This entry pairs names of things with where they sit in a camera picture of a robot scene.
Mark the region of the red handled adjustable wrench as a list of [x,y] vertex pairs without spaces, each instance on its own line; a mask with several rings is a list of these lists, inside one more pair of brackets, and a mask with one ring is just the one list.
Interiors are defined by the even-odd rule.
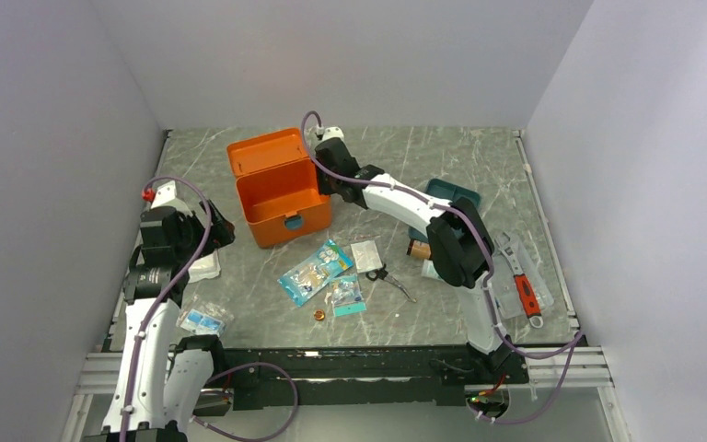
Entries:
[[499,233],[494,241],[514,276],[518,298],[530,326],[541,329],[544,326],[541,309],[532,284],[518,259],[516,241],[506,232]]

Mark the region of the clear bag blue packets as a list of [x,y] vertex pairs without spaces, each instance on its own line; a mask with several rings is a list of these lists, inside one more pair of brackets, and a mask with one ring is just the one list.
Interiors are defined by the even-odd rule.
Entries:
[[194,295],[183,301],[177,326],[193,335],[215,335],[222,338],[234,318],[230,311],[220,305]]

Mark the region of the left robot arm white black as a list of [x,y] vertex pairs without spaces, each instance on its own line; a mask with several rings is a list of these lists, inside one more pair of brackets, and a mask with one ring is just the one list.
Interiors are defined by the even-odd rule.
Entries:
[[220,338],[194,335],[173,344],[191,264],[231,244],[234,227],[209,200],[207,217],[161,205],[141,214],[142,242],[123,282],[126,335],[110,408],[94,441],[185,441],[203,386],[228,370]]

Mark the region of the orange medicine box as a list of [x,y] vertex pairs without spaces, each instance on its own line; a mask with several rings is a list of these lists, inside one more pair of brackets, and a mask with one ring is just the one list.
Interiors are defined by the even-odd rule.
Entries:
[[226,148],[240,205],[256,244],[285,243],[328,228],[330,198],[297,128],[237,141]]

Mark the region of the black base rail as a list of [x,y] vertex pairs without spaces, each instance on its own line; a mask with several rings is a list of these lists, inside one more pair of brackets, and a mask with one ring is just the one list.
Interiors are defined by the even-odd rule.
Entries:
[[214,353],[206,390],[231,393],[236,411],[273,406],[431,402],[462,406],[475,389],[529,382],[527,363],[469,344],[227,348]]

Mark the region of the white gauze pack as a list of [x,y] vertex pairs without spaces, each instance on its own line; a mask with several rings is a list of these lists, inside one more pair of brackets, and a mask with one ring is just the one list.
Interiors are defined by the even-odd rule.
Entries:
[[215,279],[221,273],[221,264],[217,251],[198,258],[189,268],[189,283],[195,284],[202,280]]

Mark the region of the clear zip bag white pads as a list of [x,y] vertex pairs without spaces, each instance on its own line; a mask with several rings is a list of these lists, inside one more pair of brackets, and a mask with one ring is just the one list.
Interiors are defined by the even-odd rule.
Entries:
[[353,261],[357,273],[368,273],[383,267],[377,244],[369,239],[351,245]]

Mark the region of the white green medicine bottle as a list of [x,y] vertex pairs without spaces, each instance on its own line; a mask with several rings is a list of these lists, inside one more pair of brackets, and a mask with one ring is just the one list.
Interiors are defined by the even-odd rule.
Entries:
[[437,273],[434,267],[434,263],[430,260],[424,260],[421,270],[421,276],[425,278],[430,278],[434,280],[441,280],[441,277]]

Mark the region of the clear plastic case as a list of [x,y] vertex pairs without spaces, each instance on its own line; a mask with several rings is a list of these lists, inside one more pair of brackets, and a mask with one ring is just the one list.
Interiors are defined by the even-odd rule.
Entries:
[[524,317],[533,329],[544,327],[543,311],[554,303],[537,265],[519,236],[499,232],[494,237],[492,279],[495,306],[503,319]]

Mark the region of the teal plastic tray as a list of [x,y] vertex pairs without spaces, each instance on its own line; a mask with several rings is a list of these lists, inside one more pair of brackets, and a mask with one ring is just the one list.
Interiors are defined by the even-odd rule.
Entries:
[[439,178],[431,178],[427,182],[423,193],[452,202],[464,197],[470,200],[476,209],[481,206],[481,196],[477,192]]

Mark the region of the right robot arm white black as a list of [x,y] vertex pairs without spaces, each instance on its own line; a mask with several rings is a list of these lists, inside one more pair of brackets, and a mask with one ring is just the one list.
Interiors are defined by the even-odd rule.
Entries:
[[453,288],[464,318],[470,369],[482,382],[523,381],[518,355],[490,294],[493,243],[475,204],[419,192],[376,166],[360,166],[338,135],[314,138],[310,158],[319,190],[421,230],[440,279]]

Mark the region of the blue cotton swab pack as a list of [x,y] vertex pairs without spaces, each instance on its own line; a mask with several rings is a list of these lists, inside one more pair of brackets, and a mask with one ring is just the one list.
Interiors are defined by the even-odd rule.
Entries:
[[297,307],[303,307],[333,278],[353,264],[342,248],[328,239],[311,256],[285,272],[278,283]]

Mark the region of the small teal bandage pack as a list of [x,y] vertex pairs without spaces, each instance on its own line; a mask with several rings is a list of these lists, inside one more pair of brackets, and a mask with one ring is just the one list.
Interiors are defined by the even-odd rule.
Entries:
[[329,304],[335,317],[366,311],[359,278],[356,274],[339,276],[331,280]]

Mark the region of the black handled scissors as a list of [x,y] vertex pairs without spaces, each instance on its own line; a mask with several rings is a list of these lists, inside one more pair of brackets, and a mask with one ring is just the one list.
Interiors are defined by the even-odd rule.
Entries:
[[390,274],[385,263],[381,267],[365,273],[365,277],[371,281],[384,281],[394,287],[398,288],[401,293],[406,297],[406,299],[411,303],[416,303],[417,300],[410,294],[408,289],[399,280]]

